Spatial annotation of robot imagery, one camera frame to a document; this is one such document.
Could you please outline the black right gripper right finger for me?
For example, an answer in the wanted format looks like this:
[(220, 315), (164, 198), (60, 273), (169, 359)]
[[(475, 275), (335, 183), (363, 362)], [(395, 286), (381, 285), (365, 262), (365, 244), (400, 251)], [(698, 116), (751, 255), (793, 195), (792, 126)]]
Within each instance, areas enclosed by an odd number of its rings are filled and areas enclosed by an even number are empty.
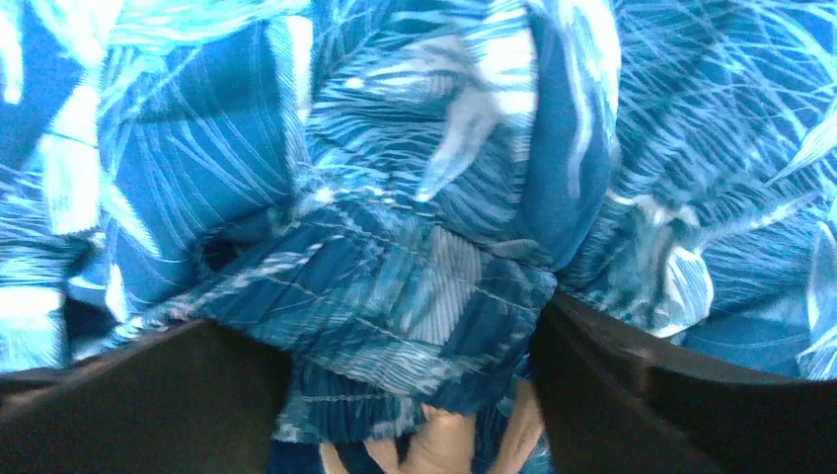
[(530, 367), (560, 473), (832, 473), (836, 385), (673, 346), (557, 292)]

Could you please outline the blue patterned shorts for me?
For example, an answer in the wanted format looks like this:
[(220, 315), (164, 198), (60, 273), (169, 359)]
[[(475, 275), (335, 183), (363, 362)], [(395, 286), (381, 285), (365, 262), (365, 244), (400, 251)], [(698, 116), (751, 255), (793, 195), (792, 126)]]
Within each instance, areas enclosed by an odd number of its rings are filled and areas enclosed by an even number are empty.
[(549, 473), (564, 290), (836, 377), (832, 1), (5, 1), (1, 369), (206, 318), (273, 473)]

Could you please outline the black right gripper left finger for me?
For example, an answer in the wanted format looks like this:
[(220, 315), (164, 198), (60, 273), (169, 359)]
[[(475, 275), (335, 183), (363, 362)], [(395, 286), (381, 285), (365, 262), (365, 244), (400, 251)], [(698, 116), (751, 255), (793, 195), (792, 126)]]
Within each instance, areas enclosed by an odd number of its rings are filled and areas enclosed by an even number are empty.
[(5, 473), (263, 473), (291, 361), (193, 322), (1, 378)]

